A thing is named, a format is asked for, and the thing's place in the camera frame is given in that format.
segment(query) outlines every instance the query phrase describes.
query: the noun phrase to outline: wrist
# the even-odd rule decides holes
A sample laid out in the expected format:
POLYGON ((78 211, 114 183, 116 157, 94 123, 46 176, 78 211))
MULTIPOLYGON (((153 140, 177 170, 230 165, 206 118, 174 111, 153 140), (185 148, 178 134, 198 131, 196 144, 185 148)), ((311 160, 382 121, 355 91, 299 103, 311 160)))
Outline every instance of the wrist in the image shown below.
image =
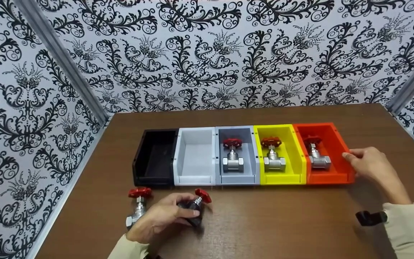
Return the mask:
POLYGON ((400 180, 380 182, 380 185, 390 203, 399 205, 413 204, 400 180))
POLYGON ((136 241, 140 244, 149 244, 154 236, 154 227, 151 222, 140 218, 125 235, 129 241, 136 241))

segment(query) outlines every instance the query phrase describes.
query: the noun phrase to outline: orange storage bin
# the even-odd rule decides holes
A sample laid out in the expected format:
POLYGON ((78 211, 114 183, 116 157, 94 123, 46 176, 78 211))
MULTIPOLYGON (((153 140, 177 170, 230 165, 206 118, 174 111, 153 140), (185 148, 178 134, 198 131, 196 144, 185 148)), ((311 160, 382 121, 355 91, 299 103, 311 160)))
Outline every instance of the orange storage bin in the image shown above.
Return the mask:
POLYGON ((354 170, 341 156, 349 152, 348 147, 338 133, 333 123, 293 124, 298 141, 306 158, 307 184, 346 184, 354 182, 354 170), (308 149, 304 140, 309 136, 320 137, 317 149, 322 156, 329 156, 331 166, 329 170, 312 169, 308 149))

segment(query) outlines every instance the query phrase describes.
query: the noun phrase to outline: black storage bin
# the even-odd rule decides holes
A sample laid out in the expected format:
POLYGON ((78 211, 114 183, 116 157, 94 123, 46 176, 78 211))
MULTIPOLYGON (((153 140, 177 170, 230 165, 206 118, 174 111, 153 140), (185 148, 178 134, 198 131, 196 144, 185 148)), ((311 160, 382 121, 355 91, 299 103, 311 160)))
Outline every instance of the black storage bin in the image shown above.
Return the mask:
POLYGON ((135 186, 171 187, 174 185, 174 154, 178 128, 147 129, 143 132, 133 159, 135 186))

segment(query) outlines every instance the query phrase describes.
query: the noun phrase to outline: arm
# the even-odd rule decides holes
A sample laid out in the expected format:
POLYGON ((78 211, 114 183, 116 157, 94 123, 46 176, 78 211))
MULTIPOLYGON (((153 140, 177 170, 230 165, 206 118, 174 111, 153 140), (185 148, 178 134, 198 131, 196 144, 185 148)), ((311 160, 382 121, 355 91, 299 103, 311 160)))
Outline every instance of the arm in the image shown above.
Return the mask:
POLYGON ((148 254, 148 247, 156 234, 171 223, 189 225, 183 218, 195 218, 200 212, 177 206, 182 200, 195 200, 192 194, 171 194, 153 205, 127 234, 121 236, 108 259, 143 259, 148 254))
POLYGON ((414 259, 414 203, 385 154, 374 147, 351 149, 343 157, 357 174, 370 179, 388 198, 384 224, 398 259, 414 259))

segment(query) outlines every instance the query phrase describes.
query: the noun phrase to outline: yellow storage bin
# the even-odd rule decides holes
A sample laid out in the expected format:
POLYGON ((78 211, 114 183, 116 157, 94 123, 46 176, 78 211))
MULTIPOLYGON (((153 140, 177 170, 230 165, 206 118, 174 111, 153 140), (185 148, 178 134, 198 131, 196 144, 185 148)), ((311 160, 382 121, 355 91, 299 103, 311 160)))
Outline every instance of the yellow storage bin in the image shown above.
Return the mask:
POLYGON ((306 184, 306 159, 298 142, 295 130, 291 124, 255 125, 255 141, 257 142, 260 162, 260 183, 271 184, 306 184), (275 151, 279 157, 284 157, 285 171, 265 171, 263 158, 268 154, 268 148, 261 146, 263 138, 278 137, 282 144, 275 151))

